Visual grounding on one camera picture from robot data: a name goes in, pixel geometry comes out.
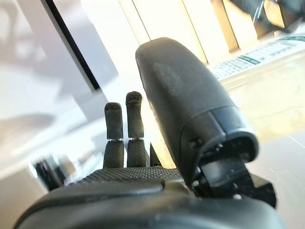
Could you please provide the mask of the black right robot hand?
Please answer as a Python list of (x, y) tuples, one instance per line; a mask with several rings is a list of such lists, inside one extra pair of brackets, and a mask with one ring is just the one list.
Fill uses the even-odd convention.
[(259, 144), (228, 93), (186, 47), (170, 38), (135, 53), (140, 78), (176, 165), (144, 166), (141, 102), (126, 97), (128, 165), (109, 142), (104, 166), (36, 201), (17, 229), (283, 229), (273, 185), (250, 174)]

